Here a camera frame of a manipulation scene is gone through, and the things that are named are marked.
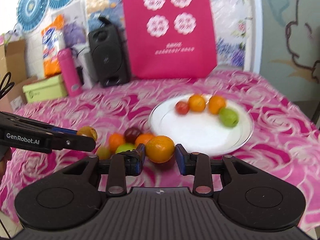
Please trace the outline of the person's left hand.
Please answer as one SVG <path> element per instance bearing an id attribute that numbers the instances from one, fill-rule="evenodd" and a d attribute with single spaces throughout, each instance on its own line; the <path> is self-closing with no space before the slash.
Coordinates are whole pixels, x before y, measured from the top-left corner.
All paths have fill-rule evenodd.
<path id="1" fill-rule="evenodd" d="M 1 180 L 3 178 L 3 176 L 5 175 L 5 172 L 7 170 L 7 163 L 9 161 L 12 160 L 12 150 L 11 148 L 8 148 L 8 150 L 6 151 L 3 159 L 0 162 L 0 176 L 1 176 Z"/>

